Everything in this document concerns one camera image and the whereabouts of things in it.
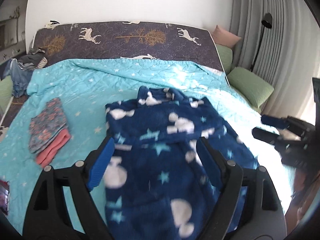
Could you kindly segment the person's right hand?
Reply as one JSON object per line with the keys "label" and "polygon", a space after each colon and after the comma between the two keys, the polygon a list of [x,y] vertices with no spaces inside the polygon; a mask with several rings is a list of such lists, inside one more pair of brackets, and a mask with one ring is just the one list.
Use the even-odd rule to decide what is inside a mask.
{"label": "person's right hand", "polygon": [[319,171],[311,178],[309,184],[307,182],[307,173],[301,169],[296,169],[293,180],[292,200],[285,214],[288,235],[300,223],[313,202],[318,190]]}

